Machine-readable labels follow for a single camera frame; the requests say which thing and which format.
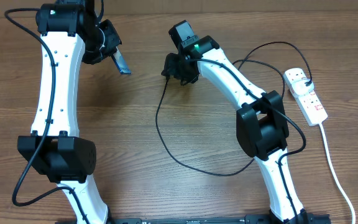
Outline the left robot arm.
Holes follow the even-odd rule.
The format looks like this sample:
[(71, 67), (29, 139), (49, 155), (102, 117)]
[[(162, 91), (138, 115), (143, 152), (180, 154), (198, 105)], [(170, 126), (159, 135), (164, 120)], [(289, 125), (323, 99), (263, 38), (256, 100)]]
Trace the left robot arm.
[(35, 20), (43, 53), (39, 103), (30, 134), (19, 136), (17, 149), (28, 169), (47, 176), (67, 196), (76, 223), (112, 223), (93, 176), (96, 146), (80, 138), (76, 109), (82, 63), (112, 58), (121, 74), (130, 73), (119, 51), (121, 39), (90, 0), (44, 4)]

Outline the white charger plug adapter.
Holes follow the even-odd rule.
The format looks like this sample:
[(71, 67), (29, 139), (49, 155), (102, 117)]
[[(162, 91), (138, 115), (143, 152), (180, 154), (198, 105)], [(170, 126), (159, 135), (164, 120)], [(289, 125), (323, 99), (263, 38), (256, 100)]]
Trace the white charger plug adapter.
[(310, 80), (298, 80), (290, 85), (290, 91), (295, 98), (308, 95), (314, 90), (314, 83)]

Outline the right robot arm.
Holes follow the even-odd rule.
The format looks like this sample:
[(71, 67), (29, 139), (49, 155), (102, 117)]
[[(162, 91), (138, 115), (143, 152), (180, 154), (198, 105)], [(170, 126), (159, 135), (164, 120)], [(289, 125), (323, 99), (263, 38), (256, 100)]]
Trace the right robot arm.
[(182, 86), (203, 76), (236, 110), (237, 140), (258, 164), (268, 191), (270, 215), (265, 221), (307, 223), (288, 168), (288, 127), (294, 122), (285, 114), (282, 97), (248, 81), (212, 37), (199, 38), (187, 21), (175, 24), (168, 33), (178, 52), (167, 55), (162, 75), (179, 80)]

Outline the blue Samsung Galaxy smartphone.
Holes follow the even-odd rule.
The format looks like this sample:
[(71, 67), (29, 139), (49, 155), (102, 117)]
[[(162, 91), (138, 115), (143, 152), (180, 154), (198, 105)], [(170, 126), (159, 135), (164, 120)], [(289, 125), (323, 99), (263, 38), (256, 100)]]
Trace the blue Samsung Galaxy smartphone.
[(116, 51), (112, 55), (112, 59), (121, 75), (130, 75), (132, 73), (124, 57), (122, 56), (122, 53), (119, 51), (117, 47), (116, 47)]

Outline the white power strip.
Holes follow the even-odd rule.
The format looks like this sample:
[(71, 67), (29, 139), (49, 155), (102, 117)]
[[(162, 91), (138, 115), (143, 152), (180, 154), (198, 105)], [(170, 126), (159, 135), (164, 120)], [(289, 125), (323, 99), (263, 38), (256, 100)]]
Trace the white power strip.
[[(291, 68), (287, 70), (284, 73), (284, 79), (289, 89), (293, 82), (304, 79), (309, 80), (301, 68)], [(301, 96), (299, 98), (294, 97), (294, 99), (296, 100), (309, 126), (320, 125), (328, 118), (328, 114), (314, 90), (308, 95)]]

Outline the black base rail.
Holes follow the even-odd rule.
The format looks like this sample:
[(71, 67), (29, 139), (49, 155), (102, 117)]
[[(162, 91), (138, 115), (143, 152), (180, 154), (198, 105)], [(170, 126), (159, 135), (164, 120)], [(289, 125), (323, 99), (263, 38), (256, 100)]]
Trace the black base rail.
[[(193, 219), (154, 219), (142, 220), (140, 218), (108, 218), (107, 223), (112, 224), (269, 224), (279, 223), (270, 215), (246, 215), (245, 217), (221, 217), (221, 218), (193, 218)], [(329, 215), (313, 215), (307, 213), (300, 215), (298, 222), (293, 219), (288, 223), (305, 224), (331, 224)]]

